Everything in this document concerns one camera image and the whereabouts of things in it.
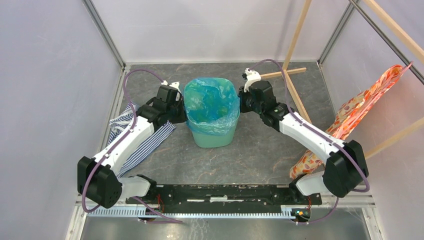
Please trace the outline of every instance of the wooden stick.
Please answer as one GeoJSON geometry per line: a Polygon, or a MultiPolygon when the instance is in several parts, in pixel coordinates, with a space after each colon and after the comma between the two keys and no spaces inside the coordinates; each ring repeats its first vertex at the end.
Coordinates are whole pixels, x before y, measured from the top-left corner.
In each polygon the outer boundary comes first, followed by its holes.
{"type": "Polygon", "coordinates": [[[299,97],[298,92],[296,91],[295,86],[293,85],[292,80],[289,77],[289,73],[286,70],[283,70],[283,72],[284,72],[285,80],[287,81],[288,91],[290,92],[290,95],[293,98],[294,104],[296,105],[297,110],[299,111],[299,114],[306,121],[308,121],[309,123],[312,123],[308,113],[306,112],[305,106],[302,103],[302,100],[299,97]]]}
{"type": "Polygon", "coordinates": [[[401,130],[400,132],[396,133],[389,139],[383,141],[382,143],[375,146],[373,149],[365,153],[365,159],[369,159],[373,157],[374,155],[378,154],[379,152],[383,151],[384,149],[392,146],[397,141],[403,139],[404,137],[410,135],[411,133],[414,133],[418,129],[424,127],[424,117],[420,120],[412,123],[407,128],[401,130]]]}
{"type": "Polygon", "coordinates": [[[284,64],[282,65],[283,70],[287,70],[287,67],[289,66],[290,59],[292,58],[293,51],[295,50],[296,42],[298,41],[299,34],[301,33],[301,29],[305,22],[306,14],[308,13],[311,1],[312,0],[305,0],[302,12],[300,13],[299,21],[297,22],[296,30],[294,31],[294,36],[291,39],[290,47],[288,48],[288,52],[285,55],[284,64]]]}
{"type": "Polygon", "coordinates": [[[374,0],[364,0],[384,24],[402,41],[403,44],[424,64],[424,50],[385,12],[374,0]]]}
{"type": "MultiPolygon", "coordinates": [[[[287,70],[287,73],[290,75],[290,74],[304,73],[305,71],[306,71],[306,67],[301,67],[301,68],[287,70]]],[[[281,77],[280,71],[265,73],[260,75],[261,79],[270,79],[270,78],[276,78],[276,77],[281,77]]]]}

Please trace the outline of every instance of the gray floor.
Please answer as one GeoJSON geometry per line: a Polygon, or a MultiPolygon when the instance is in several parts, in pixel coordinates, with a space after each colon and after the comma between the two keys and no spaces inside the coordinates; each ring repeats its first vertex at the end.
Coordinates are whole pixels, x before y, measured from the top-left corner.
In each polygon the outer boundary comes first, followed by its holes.
{"type": "MultiPolygon", "coordinates": [[[[328,213],[313,208],[312,220],[328,213]]],[[[83,240],[369,240],[361,209],[338,208],[328,219],[295,226],[288,219],[181,218],[182,224],[144,224],[130,217],[88,217],[83,240]]]]}
{"type": "MultiPolygon", "coordinates": [[[[244,85],[241,74],[252,63],[197,63],[133,65],[154,70],[165,80],[186,83],[198,77],[219,77],[244,85]]],[[[291,75],[303,104],[318,128],[325,130],[334,121],[333,108],[321,72],[315,62],[293,62],[288,69],[306,67],[304,73],[291,75]]],[[[255,69],[261,74],[277,72],[273,63],[255,69]]],[[[269,80],[279,102],[285,103],[284,82],[269,80]]],[[[145,72],[134,73],[127,83],[131,100],[144,104],[154,97],[160,82],[145,72]]],[[[122,103],[121,111],[127,105],[122,103]]],[[[158,184],[288,184],[289,169],[299,160],[305,148],[288,136],[265,126],[255,113],[240,115],[233,142],[219,148],[200,148],[184,124],[176,130],[144,162],[126,176],[143,174],[158,184]]]]}

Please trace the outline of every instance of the blue plastic bag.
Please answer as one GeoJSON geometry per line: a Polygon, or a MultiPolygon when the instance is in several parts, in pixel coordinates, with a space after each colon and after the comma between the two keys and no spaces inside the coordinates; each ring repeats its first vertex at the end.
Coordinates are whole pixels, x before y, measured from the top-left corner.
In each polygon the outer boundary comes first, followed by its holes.
{"type": "Polygon", "coordinates": [[[184,88],[187,125],[196,133],[223,136],[240,116],[240,98],[231,81],[218,77],[200,77],[184,88]]]}

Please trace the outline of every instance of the trash can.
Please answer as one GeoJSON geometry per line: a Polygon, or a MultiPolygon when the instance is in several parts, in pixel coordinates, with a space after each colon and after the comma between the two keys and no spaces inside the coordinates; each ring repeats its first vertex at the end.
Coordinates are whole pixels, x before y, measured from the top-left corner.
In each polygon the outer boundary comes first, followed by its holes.
{"type": "Polygon", "coordinates": [[[187,126],[201,148],[217,148],[233,141],[240,116],[240,99],[231,81],[200,77],[184,88],[187,126]]]}

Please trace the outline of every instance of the white wall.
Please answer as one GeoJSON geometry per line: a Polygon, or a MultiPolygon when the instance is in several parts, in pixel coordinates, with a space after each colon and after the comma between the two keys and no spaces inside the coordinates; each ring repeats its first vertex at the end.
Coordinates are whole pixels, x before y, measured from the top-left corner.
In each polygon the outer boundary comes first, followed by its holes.
{"type": "MultiPolygon", "coordinates": [[[[303,0],[93,0],[126,62],[282,60],[303,0]]],[[[315,61],[346,0],[314,0],[293,60],[315,61]]]]}
{"type": "Polygon", "coordinates": [[[63,239],[120,68],[79,0],[3,0],[0,29],[0,239],[63,239]]]}
{"type": "MultiPolygon", "coordinates": [[[[424,2],[377,0],[424,47],[424,2]]],[[[383,31],[424,74],[424,65],[388,30],[372,11],[361,4],[383,31]]],[[[334,108],[369,88],[399,58],[355,12],[323,64],[323,74],[334,108]]],[[[351,135],[364,150],[424,117],[424,86],[408,71],[367,114],[351,135]]],[[[367,160],[369,181],[388,240],[422,239],[424,204],[424,129],[406,137],[367,160]]]]}

